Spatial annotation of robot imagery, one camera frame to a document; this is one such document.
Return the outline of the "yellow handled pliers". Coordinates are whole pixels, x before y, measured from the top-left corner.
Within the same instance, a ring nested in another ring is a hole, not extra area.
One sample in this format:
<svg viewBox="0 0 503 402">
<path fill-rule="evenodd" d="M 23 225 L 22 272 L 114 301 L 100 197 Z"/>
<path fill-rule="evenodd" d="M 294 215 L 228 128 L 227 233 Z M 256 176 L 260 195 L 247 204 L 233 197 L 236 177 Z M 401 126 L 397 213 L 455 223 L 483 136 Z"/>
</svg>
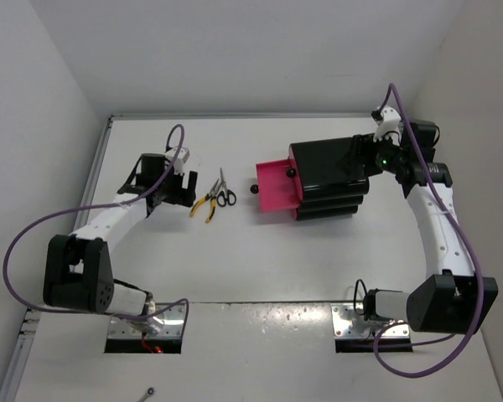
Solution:
<svg viewBox="0 0 503 402">
<path fill-rule="evenodd" d="M 192 209 L 189 212 L 190 218 L 193 218 L 196 215 L 197 211 L 200 209 L 202 205 L 208 204 L 210 206 L 210 209 L 205 219 L 205 222 L 209 224 L 215 215 L 217 205 L 216 197 L 219 189 L 220 189 L 220 179 L 218 178 L 210 188 L 210 191 L 193 205 Z"/>
</svg>

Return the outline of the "black drawer cabinet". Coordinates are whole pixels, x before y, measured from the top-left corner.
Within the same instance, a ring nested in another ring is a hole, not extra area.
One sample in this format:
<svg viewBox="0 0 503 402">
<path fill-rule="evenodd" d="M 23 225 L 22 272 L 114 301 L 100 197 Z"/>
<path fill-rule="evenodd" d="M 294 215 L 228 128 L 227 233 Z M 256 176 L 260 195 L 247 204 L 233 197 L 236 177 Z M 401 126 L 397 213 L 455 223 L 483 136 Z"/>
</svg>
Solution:
<svg viewBox="0 0 503 402">
<path fill-rule="evenodd" d="M 369 192 L 369 180 L 348 178 L 338 166 L 347 138 L 295 142 L 289 146 L 289 157 L 298 169 L 298 221 L 349 216 L 362 205 Z"/>
</svg>

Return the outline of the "pink top drawer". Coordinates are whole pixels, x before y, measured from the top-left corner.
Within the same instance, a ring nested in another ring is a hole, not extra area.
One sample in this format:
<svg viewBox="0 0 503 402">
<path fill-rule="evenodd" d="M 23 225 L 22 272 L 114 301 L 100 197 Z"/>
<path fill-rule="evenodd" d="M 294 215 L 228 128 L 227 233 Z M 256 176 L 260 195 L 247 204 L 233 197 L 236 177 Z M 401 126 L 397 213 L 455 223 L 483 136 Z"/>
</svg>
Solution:
<svg viewBox="0 0 503 402">
<path fill-rule="evenodd" d="M 296 178 L 298 176 L 297 165 L 292 157 L 288 158 L 288 167 L 286 169 L 286 176 L 288 178 Z"/>
</svg>

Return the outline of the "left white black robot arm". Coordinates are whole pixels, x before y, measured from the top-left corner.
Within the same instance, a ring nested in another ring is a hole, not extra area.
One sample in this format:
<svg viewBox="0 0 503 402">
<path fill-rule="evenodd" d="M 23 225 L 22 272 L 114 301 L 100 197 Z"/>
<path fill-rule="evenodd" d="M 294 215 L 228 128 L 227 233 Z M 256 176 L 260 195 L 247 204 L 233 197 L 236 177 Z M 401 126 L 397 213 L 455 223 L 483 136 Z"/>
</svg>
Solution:
<svg viewBox="0 0 503 402">
<path fill-rule="evenodd" d="M 111 252 L 160 204 L 194 203 L 198 174 L 185 172 L 188 159 L 186 148 L 142 154 L 110 207 L 71 234 L 50 240 L 43 289 L 46 305 L 131 317 L 149 312 L 151 294 L 114 277 Z"/>
</svg>

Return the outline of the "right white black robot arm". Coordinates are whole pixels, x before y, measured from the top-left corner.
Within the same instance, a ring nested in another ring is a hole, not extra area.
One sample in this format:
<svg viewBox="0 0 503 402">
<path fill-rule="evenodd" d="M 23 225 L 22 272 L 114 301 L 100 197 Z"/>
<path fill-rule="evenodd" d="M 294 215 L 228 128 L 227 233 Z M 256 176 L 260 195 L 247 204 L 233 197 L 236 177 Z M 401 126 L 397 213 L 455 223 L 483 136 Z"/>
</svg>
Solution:
<svg viewBox="0 0 503 402">
<path fill-rule="evenodd" d="M 449 168 L 434 162 L 429 135 L 411 140 L 402 133 L 399 144 L 355 135 L 341 167 L 350 178 L 388 172 L 402 186 L 417 221 L 426 262 L 426 279 L 411 292 L 369 290 L 363 299 L 366 320 L 406 322 L 415 332 L 465 334 L 479 330 L 498 296 L 493 277 L 477 278 L 473 260 L 455 226 Z"/>
</svg>

